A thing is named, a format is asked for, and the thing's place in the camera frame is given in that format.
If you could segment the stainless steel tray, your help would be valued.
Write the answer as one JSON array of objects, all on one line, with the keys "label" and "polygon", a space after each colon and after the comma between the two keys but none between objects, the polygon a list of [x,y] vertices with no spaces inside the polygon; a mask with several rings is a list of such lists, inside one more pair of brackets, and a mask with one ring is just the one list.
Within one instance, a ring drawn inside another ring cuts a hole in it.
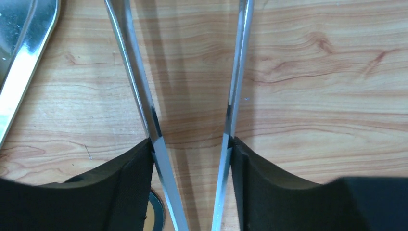
[{"label": "stainless steel tray", "polygon": [[4,143],[60,14],[59,0],[0,2],[0,142]]}]

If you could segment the metal tongs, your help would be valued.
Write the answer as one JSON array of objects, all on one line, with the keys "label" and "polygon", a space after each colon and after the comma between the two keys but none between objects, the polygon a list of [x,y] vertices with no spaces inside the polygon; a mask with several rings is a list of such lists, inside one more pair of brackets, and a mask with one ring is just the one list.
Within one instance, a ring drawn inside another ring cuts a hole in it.
[{"label": "metal tongs", "polygon": [[[186,231],[188,230],[187,220],[146,77],[134,30],[130,2],[128,0],[107,0],[105,1],[105,5],[144,125],[145,133],[153,144],[153,159],[164,190],[174,228],[177,231]],[[235,136],[238,118],[253,12],[254,1],[241,0],[239,2],[232,77],[211,226],[213,231],[221,230],[232,154],[232,138]]]}]

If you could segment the yellow bear face coaster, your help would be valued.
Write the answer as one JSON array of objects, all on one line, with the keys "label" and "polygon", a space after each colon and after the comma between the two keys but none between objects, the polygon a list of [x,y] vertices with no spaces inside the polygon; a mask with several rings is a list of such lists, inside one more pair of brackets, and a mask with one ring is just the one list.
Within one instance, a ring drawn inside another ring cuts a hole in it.
[{"label": "yellow bear face coaster", "polygon": [[165,224],[165,207],[159,195],[151,189],[143,231],[162,231]]}]

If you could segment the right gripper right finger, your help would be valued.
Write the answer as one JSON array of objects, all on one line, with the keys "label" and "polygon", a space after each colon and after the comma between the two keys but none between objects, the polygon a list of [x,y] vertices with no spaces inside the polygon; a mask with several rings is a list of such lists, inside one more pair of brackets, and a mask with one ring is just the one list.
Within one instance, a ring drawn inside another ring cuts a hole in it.
[{"label": "right gripper right finger", "polygon": [[341,177],[318,184],[230,140],[242,231],[405,231],[406,177]]}]

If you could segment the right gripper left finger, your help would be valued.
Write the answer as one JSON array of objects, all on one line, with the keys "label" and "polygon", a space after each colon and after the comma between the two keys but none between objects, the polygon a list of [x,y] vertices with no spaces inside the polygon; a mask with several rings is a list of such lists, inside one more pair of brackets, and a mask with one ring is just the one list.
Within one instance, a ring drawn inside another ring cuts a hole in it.
[{"label": "right gripper left finger", "polygon": [[62,183],[0,181],[3,231],[141,231],[153,173],[145,139],[124,154]]}]

